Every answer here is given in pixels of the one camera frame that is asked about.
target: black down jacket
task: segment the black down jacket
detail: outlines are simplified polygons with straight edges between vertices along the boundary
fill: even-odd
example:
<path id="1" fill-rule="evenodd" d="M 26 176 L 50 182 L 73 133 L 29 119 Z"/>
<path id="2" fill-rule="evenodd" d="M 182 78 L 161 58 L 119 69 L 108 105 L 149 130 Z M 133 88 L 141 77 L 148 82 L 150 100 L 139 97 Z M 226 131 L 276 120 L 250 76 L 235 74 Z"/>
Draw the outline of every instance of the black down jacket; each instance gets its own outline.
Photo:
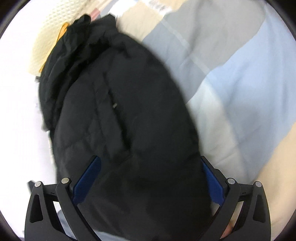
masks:
<path id="1" fill-rule="evenodd" d="M 211 214 L 195 127 L 167 70 L 113 16 L 85 15 L 68 28 L 39 98 L 58 181 L 102 159 L 79 204 L 93 229 L 132 241 L 197 239 Z"/>

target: quilted bedding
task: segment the quilted bedding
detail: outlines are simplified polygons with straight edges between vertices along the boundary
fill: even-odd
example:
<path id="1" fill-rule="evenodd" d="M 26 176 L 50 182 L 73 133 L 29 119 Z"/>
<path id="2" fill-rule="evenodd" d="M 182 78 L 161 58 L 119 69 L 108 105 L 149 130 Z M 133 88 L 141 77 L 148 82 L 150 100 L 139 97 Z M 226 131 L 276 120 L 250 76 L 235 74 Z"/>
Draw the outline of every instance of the quilted bedding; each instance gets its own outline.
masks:
<path id="1" fill-rule="evenodd" d="M 165 64 L 211 164 L 238 182 L 263 183 L 275 239 L 296 209 L 296 41 L 276 11 L 262 0 L 85 2 L 115 15 L 121 32 Z M 57 33 L 63 21 L 71 19 L 60 19 Z M 36 46 L 34 74 L 46 59 Z"/>

